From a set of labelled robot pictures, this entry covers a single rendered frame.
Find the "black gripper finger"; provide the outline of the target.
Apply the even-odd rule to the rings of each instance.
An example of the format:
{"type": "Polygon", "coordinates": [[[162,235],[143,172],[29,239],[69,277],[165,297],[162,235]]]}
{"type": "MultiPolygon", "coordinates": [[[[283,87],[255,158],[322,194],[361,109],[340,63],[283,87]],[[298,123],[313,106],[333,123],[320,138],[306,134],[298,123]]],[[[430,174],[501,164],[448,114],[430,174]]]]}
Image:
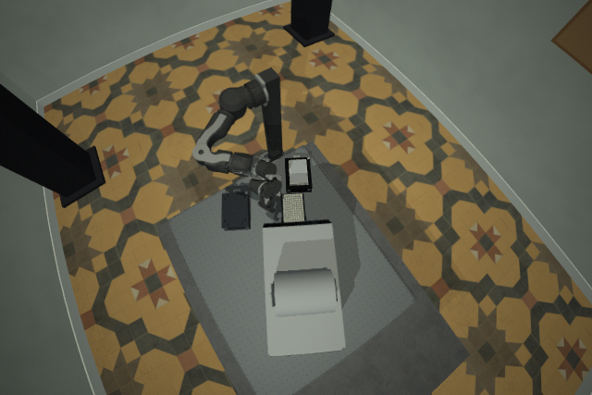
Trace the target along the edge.
{"type": "Polygon", "coordinates": [[[273,210],[274,210],[274,212],[276,212],[276,209],[275,209],[275,208],[273,208],[273,207],[274,207],[274,205],[275,205],[275,201],[279,200],[279,199],[280,199],[280,196],[281,196],[281,190],[280,190],[280,192],[279,192],[279,193],[277,193],[277,194],[275,194],[274,196],[270,197],[270,203],[269,203],[269,206],[268,206],[268,207],[270,207],[271,209],[273,209],[273,210]],[[275,198],[275,199],[274,199],[274,198],[275,198]]]}
{"type": "Polygon", "coordinates": [[[262,197],[260,197],[260,201],[258,202],[258,204],[262,208],[264,208],[266,211],[269,211],[271,213],[274,213],[274,210],[271,209],[270,207],[268,207],[269,206],[269,203],[270,203],[270,198],[266,199],[266,198],[262,198],[262,197]]]}

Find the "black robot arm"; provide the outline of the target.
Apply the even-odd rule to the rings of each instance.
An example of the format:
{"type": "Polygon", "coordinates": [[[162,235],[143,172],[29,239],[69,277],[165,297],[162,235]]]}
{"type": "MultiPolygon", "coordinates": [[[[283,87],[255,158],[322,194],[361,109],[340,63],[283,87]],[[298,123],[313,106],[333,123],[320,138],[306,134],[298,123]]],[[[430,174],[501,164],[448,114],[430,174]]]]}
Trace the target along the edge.
{"type": "Polygon", "coordinates": [[[218,113],[212,115],[192,150],[198,164],[214,172],[230,172],[242,177],[250,176],[252,179],[272,180],[277,173],[277,166],[269,162],[269,158],[237,152],[233,154],[224,150],[211,152],[214,143],[224,138],[232,124],[245,115],[247,107],[252,109],[260,105],[266,106],[268,97],[265,82],[258,74],[254,75],[254,80],[244,83],[243,86],[224,90],[219,95],[218,113]]]}

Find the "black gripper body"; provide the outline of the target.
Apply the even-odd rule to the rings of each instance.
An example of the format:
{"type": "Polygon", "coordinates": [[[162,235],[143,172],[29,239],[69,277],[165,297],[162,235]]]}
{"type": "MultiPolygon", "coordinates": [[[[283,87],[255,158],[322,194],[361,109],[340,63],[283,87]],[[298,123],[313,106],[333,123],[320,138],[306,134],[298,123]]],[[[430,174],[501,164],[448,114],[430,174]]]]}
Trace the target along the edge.
{"type": "Polygon", "coordinates": [[[251,179],[249,182],[249,189],[262,198],[266,199],[279,193],[281,188],[282,183],[276,177],[274,177],[272,180],[251,179]]]}

